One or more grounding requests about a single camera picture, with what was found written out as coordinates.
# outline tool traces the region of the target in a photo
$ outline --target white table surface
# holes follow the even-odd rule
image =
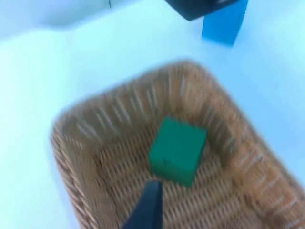
[[[184,21],[162,0],[0,43],[0,227],[78,228],[52,157],[52,120],[80,99],[185,58],[215,73],[304,185],[304,11],[302,0],[250,1],[233,48],[202,41],[202,19]]]

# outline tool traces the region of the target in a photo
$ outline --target green cube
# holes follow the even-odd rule
[[[191,187],[205,138],[205,130],[165,118],[149,153],[151,172]]]

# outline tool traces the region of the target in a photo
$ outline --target blue object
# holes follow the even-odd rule
[[[122,229],[162,229],[162,183],[151,180]]]
[[[232,46],[244,20],[248,0],[239,0],[203,20],[202,37]]]

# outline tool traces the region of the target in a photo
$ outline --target woven basket bottom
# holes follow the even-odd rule
[[[101,149],[97,169],[112,200],[115,214],[111,216],[111,224],[121,227],[136,206],[146,181],[156,179],[149,171],[148,153],[158,125],[148,124]],[[226,176],[216,150],[210,149],[208,143],[192,188],[163,181],[163,227],[264,228]]]

